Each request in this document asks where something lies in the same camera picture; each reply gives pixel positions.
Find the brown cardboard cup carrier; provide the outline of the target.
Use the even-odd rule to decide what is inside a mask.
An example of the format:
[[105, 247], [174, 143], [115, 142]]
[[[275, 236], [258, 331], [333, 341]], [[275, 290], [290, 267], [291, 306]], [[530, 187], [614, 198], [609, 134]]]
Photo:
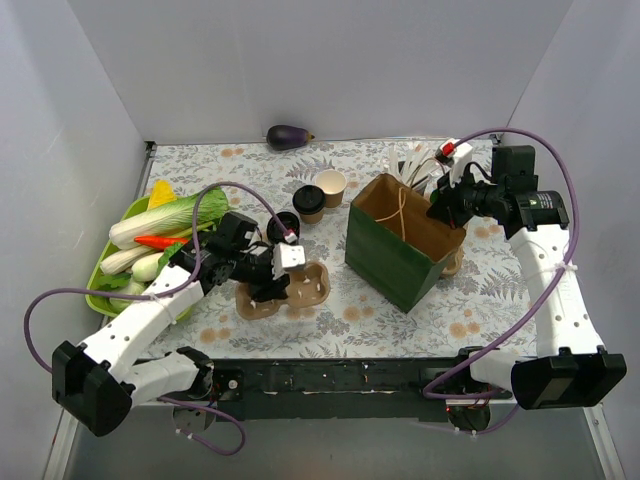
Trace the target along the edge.
[[446, 278], [455, 275], [462, 266], [464, 258], [463, 247], [459, 247], [449, 258], [447, 265], [442, 270], [440, 277]]

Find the black coffee cup lid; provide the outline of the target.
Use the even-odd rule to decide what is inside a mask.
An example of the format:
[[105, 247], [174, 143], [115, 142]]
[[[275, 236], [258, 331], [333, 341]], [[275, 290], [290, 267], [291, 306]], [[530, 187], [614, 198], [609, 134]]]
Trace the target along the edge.
[[325, 208], [326, 195], [315, 185], [304, 185], [293, 194], [292, 204], [301, 215], [313, 215]]

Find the dark green paper bag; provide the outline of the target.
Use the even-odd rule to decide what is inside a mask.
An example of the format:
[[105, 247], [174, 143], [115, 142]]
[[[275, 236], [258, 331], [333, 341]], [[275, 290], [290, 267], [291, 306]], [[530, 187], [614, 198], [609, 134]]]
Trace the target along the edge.
[[351, 202], [345, 262], [407, 313], [436, 284], [466, 237], [427, 216], [430, 203], [389, 174]]

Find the brown paper coffee cup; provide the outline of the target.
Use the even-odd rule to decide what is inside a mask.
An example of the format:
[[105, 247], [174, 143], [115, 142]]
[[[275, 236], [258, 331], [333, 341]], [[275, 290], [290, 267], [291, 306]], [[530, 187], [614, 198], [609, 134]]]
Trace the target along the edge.
[[317, 224], [322, 220], [324, 216], [324, 209], [319, 209], [311, 213], [299, 211], [299, 216], [301, 221], [306, 224]]

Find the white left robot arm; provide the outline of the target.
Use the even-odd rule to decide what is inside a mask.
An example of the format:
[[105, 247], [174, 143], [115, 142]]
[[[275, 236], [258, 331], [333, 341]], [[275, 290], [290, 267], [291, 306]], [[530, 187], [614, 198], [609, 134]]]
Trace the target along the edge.
[[167, 393], [205, 398], [213, 386], [211, 360], [192, 347], [139, 363], [140, 354], [179, 315], [229, 279], [263, 283], [269, 291], [304, 263], [294, 230], [261, 255], [251, 249], [257, 224], [230, 212], [203, 241], [176, 251], [141, 299], [78, 345], [61, 343], [52, 355], [52, 397], [94, 435], [114, 431], [135, 406]]

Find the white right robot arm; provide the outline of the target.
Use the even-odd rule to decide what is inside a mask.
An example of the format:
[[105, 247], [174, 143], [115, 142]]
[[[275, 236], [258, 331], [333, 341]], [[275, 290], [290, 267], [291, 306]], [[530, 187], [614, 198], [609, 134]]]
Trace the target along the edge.
[[428, 217], [461, 227], [491, 217], [520, 263], [533, 302], [536, 354], [520, 357], [497, 347], [465, 354], [452, 373], [454, 389], [475, 397], [488, 385], [511, 393], [525, 410], [593, 407], [626, 375], [623, 355], [607, 351], [587, 312], [575, 266], [577, 230], [561, 195], [542, 191], [531, 146], [496, 147], [490, 172], [475, 178], [464, 145], [441, 145], [448, 172], [431, 195]]

